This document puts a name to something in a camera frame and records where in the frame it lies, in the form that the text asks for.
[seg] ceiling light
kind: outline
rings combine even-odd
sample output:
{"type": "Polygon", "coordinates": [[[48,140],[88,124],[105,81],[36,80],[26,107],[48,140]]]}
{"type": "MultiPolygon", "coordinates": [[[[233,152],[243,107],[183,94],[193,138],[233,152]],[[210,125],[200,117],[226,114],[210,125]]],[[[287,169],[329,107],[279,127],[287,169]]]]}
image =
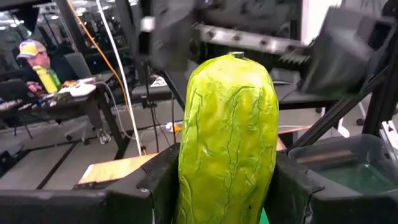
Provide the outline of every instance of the ceiling light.
{"type": "Polygon", "coordinates": [[[75,4],[86,4],[87,1],[86,0],[74,0],[73,3],[75,3],[75,4]]]}
{"type": "Polygon", "coordinates": [[[135,6],[138,3],[138,0],[129,0],[130,6],[135,6]]]}
{"type": "Polygon", "coordinates": [[[86,11],[86,8],[80,7],[76,9],[76,13],[83,13],[86,11]]]}

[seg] white cable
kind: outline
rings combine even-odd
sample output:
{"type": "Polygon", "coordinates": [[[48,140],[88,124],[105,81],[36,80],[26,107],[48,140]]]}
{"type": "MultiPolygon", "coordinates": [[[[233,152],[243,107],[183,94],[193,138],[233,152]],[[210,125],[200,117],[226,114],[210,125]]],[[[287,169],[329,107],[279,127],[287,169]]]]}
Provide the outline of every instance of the white cable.
{"type": "Polygon", "coordinates": [[[102,9],[102,5],[101,5],[100,0],[96,0],[96,3],[97,3],[97,6],[98,6],[98,12],[99,12],[99,14],[101,14],[101,18],[102,18],[103,24],[105,26],[106,32],[108,33],[108,37],[109,37],[109,39],[111,41],[111,45],[112,45],[114,54],[116,56],[116,60],[118,61],[118,65],[119,65],[119,68],[120,68],[120,74],[122,76],[124,89],[126,91],[127,104],[128,104],[129,110],[130,110],[129,114],[130,114],[130,117],[131,117],[131,120],[132,120],[132,127],[134,128],[134,135],[136,136],[138,153],[139,153],[140,156],[142,156],[141,144],[139,142],[139,136],[138,136],[138,130],[137,130],[137,126],[136,126],[136,120],[134,119],[134,113],[132,112],[132,106],[131,106],[131,100],[130,100],[130,92],[129,92],[129,88],[127,86],[127,80],[126,80],[126,76],[124,74],[122,61],[120,60],[120,56],[119,56],[119,53],[118,53],[118,48],[116,47],[116,44],[114,43],[114,39],[112,37],[111,30],[109,29],[108,22],[107,22],[107,20],[105,18],[104,11],[102,9]]]}
{"type": "Polygon", "coordinates": [[[123,132],[127,137],[129,137],[130,139],[135,139],[135,137],[132,137],[132,136],[128,135],[128,133],[126,132],[126,130],[125,130],[124,127],[123,127],[123,122],[122,122],[122,119],[121,119],[121,117],[120,117],[119,108],[118,108],[117,105],[116,105],[116,100],[114,99],[114,95],[113,95],[113,93],[112,93],[112,90],[111,90],[110,87],[108,86],[108,84],[106,84],[105,82],[96,82],[96,83],[94,83],[94,84],[102,84],[102,85],[104,85],[104,86],[107,88],[109,94],[111,95],[111,98],[112,98],[112,101],[113,101],[113,105],[114,105],[114,107],[115,107],[115,109],[116,109],[116,114],[117,114],[117,116],[118,116],[118,120],[119,120],[120,128],[122,129],[122,132],[123,132]]]}

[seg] wooden board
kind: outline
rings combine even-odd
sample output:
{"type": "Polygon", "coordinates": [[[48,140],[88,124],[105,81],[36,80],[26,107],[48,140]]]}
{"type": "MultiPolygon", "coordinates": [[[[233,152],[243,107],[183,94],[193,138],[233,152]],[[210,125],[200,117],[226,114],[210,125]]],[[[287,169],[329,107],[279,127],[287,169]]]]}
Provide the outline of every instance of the wooden board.
{"type": "MultiPolygon", "coordinates": [[[[277,150],[282,151],[285,149],[284,144],[278,138],[277,150]]],[[[127,159],[119,159],[116,161],[101,162],[98,164],[90,165],[83,177],[80,179],[79,184],[90,182],[104,182],[108,180],[116,180],[123,178],[141,165],[152,159],[157,154],[150,154],[146,156],[132,157],[127,159]]]]}

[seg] white wall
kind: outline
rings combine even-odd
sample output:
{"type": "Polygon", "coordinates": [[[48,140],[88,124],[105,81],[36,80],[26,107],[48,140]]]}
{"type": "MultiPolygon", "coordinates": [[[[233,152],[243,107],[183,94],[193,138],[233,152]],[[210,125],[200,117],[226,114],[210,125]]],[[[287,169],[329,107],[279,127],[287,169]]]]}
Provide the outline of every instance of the white wall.
{"type": "Polygon", "coordinates": [[[309,44],[319,34],[330,6],[339,6],[342,0],[303,0],[301,39],[309,44]]]}

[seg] green object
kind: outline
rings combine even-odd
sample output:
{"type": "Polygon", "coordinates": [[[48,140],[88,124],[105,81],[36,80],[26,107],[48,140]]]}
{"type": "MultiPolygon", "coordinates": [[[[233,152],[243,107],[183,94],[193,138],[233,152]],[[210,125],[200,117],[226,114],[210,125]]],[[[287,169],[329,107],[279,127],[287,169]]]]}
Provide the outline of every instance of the green object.
{"type": "Polygon", "coordinates": [[[333,169],[316,170],[320,175],[365,195],[379,194],[397,187],[375,167],[352,163],[333,169]]]}
{"type": "Polygon", "coordinates": [[[60,80],[58,79],[58,76],[55,73],[55,71],[52,70],[51,68],[49,68],[49,74],[51,75],[52,81],[57,86],[58,90],[60,90],[62,88],[62,84],[61,84],[60,80]]]}
{"type": "Polygon", "coordinates": [[[258,224],[275,167],[278,101],[260,64],[233,54],[190,76],[175,224],[258,224]]]}
{"type": "Polygon", "coordinates": [[[264,209],[261,212],[260,224],[269,224],[268,217],[264,209]]]}

